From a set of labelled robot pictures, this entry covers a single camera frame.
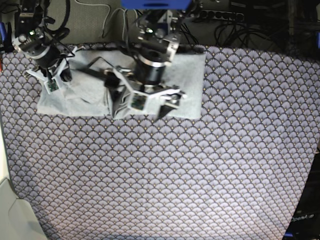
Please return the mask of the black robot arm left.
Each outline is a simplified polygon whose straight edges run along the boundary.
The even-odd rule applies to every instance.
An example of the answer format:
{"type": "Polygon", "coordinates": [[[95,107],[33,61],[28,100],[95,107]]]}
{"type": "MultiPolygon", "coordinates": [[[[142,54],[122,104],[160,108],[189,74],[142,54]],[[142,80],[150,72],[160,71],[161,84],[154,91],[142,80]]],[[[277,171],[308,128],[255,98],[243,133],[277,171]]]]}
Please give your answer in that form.
{"type": "Polygon", "coordinates": [[[126,47],[135,60],[129,82],[137,83],[131,90],[131,108],[144,111],[152,100],[156,100],[158,119],[179,108],[185,93],[178,86],[167,86],[162,77],[179,49],[184,20],[197,16],[202,6],[201,1],[192,0],[186,9],[148,9],[136,20],[140,46],[126,47]]]}

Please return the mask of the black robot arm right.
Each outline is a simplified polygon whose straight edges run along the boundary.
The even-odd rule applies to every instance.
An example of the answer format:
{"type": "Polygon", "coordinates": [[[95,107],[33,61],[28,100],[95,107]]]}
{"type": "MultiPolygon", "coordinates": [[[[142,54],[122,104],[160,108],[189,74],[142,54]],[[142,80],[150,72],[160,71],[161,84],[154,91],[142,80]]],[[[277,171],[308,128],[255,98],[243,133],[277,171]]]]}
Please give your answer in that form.
{"type": "Polygon", "coordinates": [[[19,14],[15,19],[15,30],[12,45],[15,50],[33,59],[50,84],[53,83],[52,73],[57,64],[67,56],[60,52],[57,44],[66,38],[70,30],[66,27],[71,2],[65,1],[63,21],[56,30],[48,28],[55,20],[48,16],[49,0],[21,0],[19,14]]]}

